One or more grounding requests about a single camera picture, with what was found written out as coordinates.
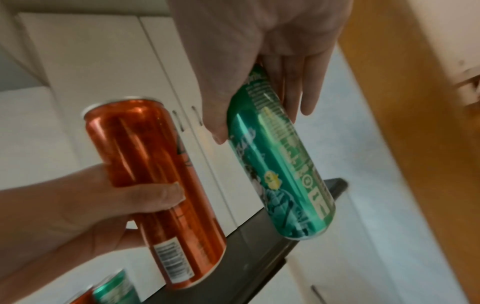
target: dark countertop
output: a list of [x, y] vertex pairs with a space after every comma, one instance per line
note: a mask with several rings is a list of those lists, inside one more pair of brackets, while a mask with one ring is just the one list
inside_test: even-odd
[[[341, 178], [325, 181], [336, 200], [348, 184]], [[244, 304], [285, 264], [298, 241], [283, 238], [262, 209], [227, 237], [225, 256], [202, 283], [183, 290], [163, 287], [145, 304]]]

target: wooden beam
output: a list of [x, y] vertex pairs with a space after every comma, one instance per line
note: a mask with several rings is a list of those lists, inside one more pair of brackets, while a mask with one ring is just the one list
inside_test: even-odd
[[479, 154], [408, 0], [356, 0], [339, 43], [463, 290], [480, 304]]

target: green can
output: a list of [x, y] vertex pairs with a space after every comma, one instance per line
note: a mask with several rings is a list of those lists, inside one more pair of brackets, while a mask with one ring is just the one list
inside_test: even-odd
[[106, 277], [93, 289], [93, 297], [98, 304], [140, 304], [135, 287], [125, 270], [119, 270]]
[[260, 65], [231, 99], [227, 124], [230, 144], [277, 231], [295, 240], [325, 232], [334, 200]]

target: can rim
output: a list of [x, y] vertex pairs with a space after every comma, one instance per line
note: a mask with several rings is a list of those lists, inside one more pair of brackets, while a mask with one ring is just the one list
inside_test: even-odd
[[125, 273], [126, 273], [125, 269], [123, 269], [123, 268], [122, 268], [122, 269], [118, 269], [117, 271], [109, 274], [106, 278], [104, 278], [103, 280], [101, 280], [98, 284], [92, 285], [92, 287], [93, 287], [93, 288], [92, 288], [92, 289], [93, 289], [93, 290], [92, 290], [93, 293], [95, 293], [95, 291], [96, 291], [98, 288], [100, 288], [100, 287], [104, 286], [105, 284], [107, 284], [108, 282], [112, 281], [117, 275], [119, 275], [119, 274], [122, 273], [122, 272], [125, 272]]
[[71, 298], [69, 298], [64, 304], [71, 304], [73, 301], [75, 301], [76, 299], [80, 298], [82, 295], [84, 295], [84, 294], [87, 293], [88, 291], [90, 291], [90, 289], [92, 289], [92, 291], [93, 291], [93, 288], [94, 288], [93, 285], [88, 285], [88, 286], [85, 287], [84, 289], [82, 289], [82, 290], [80, 290], [79, 292], [77, 292], [74, 296], [72, 296]]
[[132, 99], [140, 99], [140, 100], [149, 100], [149, 101], [154, 101], [154, 102], [158, 102], [159, 104], [161, 104], [162, 106], [164, 105], [160, 100], [158, 100], [157, 98], [153, 98], [153, 97], [148, 97], [148, 96], [125, 96], [125, 97], [121, 97], [121, 98], [114, 98], [114, 99], [109, 99], [105, 102], [99, 102], [99, 103], [94, 103], [94, 104], [91, 104], [89, 105], [88, 107], [86, 107], [85, 109], [83, 109], [83, 111], [81, 112], [81, 117], [82, 119], [85, 119], [85, 115], [88, 114], [88, 112], [90, 112], [91, 110], [94, 110], [98, 107], [101, 107], [101, 106], [104, 106], [104, 105], [108, 105], [108, 104], [114, 104], [114, 103], [117, 103], [117, 102], [122, 102], [122, 101], [127, 101], [127, 100], [132, 100]]

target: can bottom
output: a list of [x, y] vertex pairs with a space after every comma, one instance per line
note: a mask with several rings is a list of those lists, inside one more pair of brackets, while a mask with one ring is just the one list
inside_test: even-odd
[[220, 265], [220, 262], [222, 261], [222, 259], [224, 258], [224, 255], [225, 255], [225, 252], [227, 251], [227, 247], [225, 246], [225, 250], [223, 251], [223, 253], [221, 254], [221, 257], [220, 259], [218, 259], [218, 262], [199, 280], [196, 280], [195, 282], [193, 282], [192, 284], [188, 285], [188, 286], [185, 286], [185, 287], [180, 287], [180, 288], [175, 288], [175, 290], [180, 290], [180, 289], [187, 289], [187, 288], [190, 288], [190, 287], [193, 287], [195, 285], [197, 285], [198, 283], [202, 282], [204, 279], [206, 279], [207, 277], [209, 277], [213, 271], [215, 271], [215, 269], [218, 267], [218, 265]]
[[328, 228], [329, 227], [325, 228], [324, 230], [320, 230], [319, 232], [315, 233], [314, 235], [308, 235], [308, 236], [304, 236], [304, 237], [288, 237], [288, 236], [284, 236], [284, 235], [282, 235], [282, 236], [286, 239], [291, 239], [291, 240], [294, 240], [294, 241], [304, 241], [304, 240], [316, 238], [317, 236], [320, 236], [320, 235], [324, 234], [328, 230]]

